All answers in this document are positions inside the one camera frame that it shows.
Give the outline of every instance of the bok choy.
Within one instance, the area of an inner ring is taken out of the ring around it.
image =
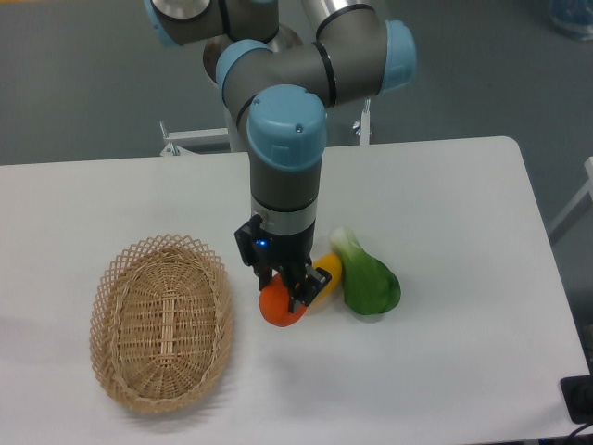
[[[329,241],[342,260],[344,301],[352,311],[375,315],[397,306],[401,298],[397,277],[364,251],[352,229],[344,226],[334,229]]]

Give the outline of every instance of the orange fruit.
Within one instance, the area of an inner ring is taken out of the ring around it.
[[[268,323],[287,327],[300,320],[307,309],[306,306],[301,306],[291,313],[288,310],[289,300],[288,289],[282,282],[280,274],[277,273],[259,294],[259,311]]]

